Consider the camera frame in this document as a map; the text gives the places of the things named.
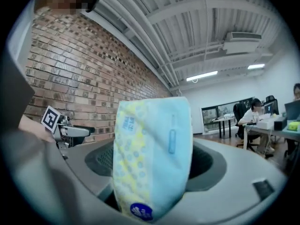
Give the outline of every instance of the office chair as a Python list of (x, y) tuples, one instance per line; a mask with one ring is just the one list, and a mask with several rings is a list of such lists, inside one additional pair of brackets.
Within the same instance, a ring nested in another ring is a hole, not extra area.
[[(267, 103), (271, 103), (271, 102), (273, 102), (273, 113), (275, 113), (275, 114), (277, 114), (277, 115), (279, 115), (279, 110), (278, 110), (278, 101), (277, 101), (277, 99), (275, 99), (274, 98), (274, 96), (273, 95), (270, 95), (270, 96), (267, 96), (266, 97), (266, 102), (263, 104), (263, 106), (265, 106)], [(276, 144), (277, 142), (278, 142), (278, 140), (280, 139), (276, 139), (276, 136), (271, 136), (271, 137), (274, 137), (274, 140), (271, 140), (271, 142), (273, 143), (273, 144)]]
[[(239, 120), (244, 116), (247, 109), (245, 104), (243, 103), (237, 103), (233, 107), (233, 113), (236, 118), (237, 124), (235, 126), (239, 127), (238, 132), (235, 134), (235, 137), (239, 136), (240, 139), (244, 140), (244, 127), (242, 125), (238, 125)], [(257, 144), (252, 144), (252, 141), (256, 138), (259, 138), (259, 135), (248, 135), (248, 141), (247, 141), (247, 149), (249, 148), (251, 151), (255, 152), (253, 149), (254, 146), (257, 146)], [(239, 143), (236, 146), (243, 146), (243, 143)]]
[(271, 102), (273, 102), (273, 113), (279, 115), (278, 101), (277, 101), (277, 99), (274, 98), (273, 95), (266, 97), (266, 102), (263, 104), (263, 106), (265, 106), (267, 103), (271, 103)]

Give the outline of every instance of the fluorescent light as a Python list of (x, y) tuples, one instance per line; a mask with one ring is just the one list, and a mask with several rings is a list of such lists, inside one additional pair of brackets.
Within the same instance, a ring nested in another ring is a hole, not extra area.
[(205, 73), (205, 74), (197, 75), (197, 76), (194, 76), (194, 77), (188, 77), (187, 82), (191, 81), (191, 80), (194, 80), (194, 79), (198, 79), (198, 78), (213, 76), (213, 75), (216, 75), (217, 73), (218, 73), (218, 71), (214, 71), (214, 72), (211, 72), (211, 73)]
[(256, 68), (263, 68), (264, 64), (256, 64), (256, 65), (250, 65), (248, 69), (256, 69)]

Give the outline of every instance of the computer monitor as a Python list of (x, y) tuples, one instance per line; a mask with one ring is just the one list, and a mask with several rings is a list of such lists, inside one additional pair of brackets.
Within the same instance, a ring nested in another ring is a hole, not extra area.
[(264, 107), (263, 114), (267, 114), (267, 113), (273, 114), (273, 110), (274, 110), (273, 106), (274, 106), (274, 102), (265, 104), (263, 106)]
[(285, 104), (285, 111), (288, 120), (297, 120), (300, 115), (300, 100)]

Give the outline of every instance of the yellow object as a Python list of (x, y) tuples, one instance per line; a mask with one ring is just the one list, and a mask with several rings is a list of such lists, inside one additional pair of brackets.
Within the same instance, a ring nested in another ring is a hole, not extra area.
[(299, 128), (300, 128), (300, 122), (291, 122), (287, 130), (298, 131)]

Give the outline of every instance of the plastic packaging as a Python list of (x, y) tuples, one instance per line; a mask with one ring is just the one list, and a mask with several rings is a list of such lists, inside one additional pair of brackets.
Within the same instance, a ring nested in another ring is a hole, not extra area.
[(120, 102), (114, 193), (122, 213), (155, 222), (183, 196), (193, 150), (185, 97)]

